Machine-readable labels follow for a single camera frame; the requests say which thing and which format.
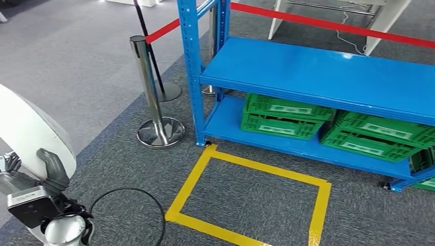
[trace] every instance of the green plastic crate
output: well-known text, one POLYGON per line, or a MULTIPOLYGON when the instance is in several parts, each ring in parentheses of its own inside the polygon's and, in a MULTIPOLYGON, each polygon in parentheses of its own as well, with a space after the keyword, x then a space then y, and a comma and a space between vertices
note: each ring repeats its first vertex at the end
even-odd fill
POLYGON ((416 173, 434 164, 433 147, 422 150, 409 159, 411 172, 416 173))
POLYGON ((398 162, 421 150, 337 127, 331 128, 322 136, 321 144, 391 162, 398 162))
MULTIPOLYGON (((434 148, 431 147, 427 150, 422 150, 419 153, 413 155, 410 158, 411 172, 415 173, 415 172, 421 171, 425 168, 428 168, 430 166, 433 166, 433 164, 434 164, 433 151, 434 151, 434 148)), ((412 187, 418 188, 418 189, 435 191, 435 177, 432 177, 432 178, 425 180, 423 182, 420 182, 420 183, 416 183, 416 184, 412 185, 412 187)))
POLYGON ((330 120, 335 109, 249 93, 248 112, 286 118, 330 120))
POLYGON ((243 113, 241 129, 283 137, 311 139, 324 121, 311 119, 290 119, 275 116, 243 113))
POLYGON ((339 111, 335 126, 421 149, 435 143, 435 127, 368 114, 339 111))

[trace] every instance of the white robot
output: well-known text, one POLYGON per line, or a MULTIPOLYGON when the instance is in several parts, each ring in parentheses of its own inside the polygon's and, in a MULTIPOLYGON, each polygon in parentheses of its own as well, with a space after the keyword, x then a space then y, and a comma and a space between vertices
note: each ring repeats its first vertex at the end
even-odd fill
POLYGON ((13 152, 0 155, 0 192, 8 210, 44 246, 89 246, 92 215, 62 194, 76 160, 65 131, 41 109, 0 85, 0 138, 13 152), (24 167, 37 179, 19 172, 24 167))

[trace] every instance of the stanchion base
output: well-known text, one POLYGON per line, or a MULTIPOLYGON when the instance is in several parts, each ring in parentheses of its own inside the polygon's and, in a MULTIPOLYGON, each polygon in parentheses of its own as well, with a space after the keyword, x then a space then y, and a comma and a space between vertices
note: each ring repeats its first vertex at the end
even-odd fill
MULTIPOLYGON (((227 94, 232 90, 225 90, 224 93, 227 94)), ((202 86, 201 93, 206 96, 214 96, 215 92, 212 86, 202 86)))
POLYGON ((163 82, 165 94, 162 93, 158 84, 155 85, 155 88, 157 90, 157 98, 159 101, 171 101, 181 95, 181 87, 172 82, 163 82))
POLYGON ((206 96, 214 96, 213 86, 203 86, 201 93, 206 96))
POLYGON ((183 138, 184 125, 177 119, 162 117, 166 136, 157 132, 152 120, 145 122, 137 131, 136 137, 145 146, 152 149, 162 149, 176 144, 183 138))

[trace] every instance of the black pole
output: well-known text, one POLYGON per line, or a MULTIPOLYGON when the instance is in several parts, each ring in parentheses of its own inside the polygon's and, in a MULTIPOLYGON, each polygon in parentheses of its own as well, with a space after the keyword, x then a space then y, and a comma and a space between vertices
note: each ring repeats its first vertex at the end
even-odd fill
MULTIPOLYGON (((142 15, 142 10, 137 0, 133 0, 134 6, 136 7, 137 16, 139 17, 139 21, 141 22, 142 31, 144 32, 144 36, 148 36, 147 26, 145 25, 144 16, 142 15)), ((165 94, 165 88, 163 87, 162 78, 160 77, 159 68, 157 66, 157 62, 155 61, 154 51, 152 50, 151 44, 147 43, 148 50, 151 56, 152 64, 154 65, 155 73, 157 74, 157 80, 159 81, 160 89, 163 94, 165 94)))

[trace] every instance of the shelf caster wheel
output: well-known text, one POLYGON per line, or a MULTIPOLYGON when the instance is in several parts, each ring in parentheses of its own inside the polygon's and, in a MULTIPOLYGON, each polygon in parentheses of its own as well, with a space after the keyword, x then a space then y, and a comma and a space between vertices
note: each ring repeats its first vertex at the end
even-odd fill
POLYGON ((390 183, 388 183, 388 182, 381 182, 380 185, 381 185, 381 187, 384 190, 391 191, 391 185, 390 185, 390 183))

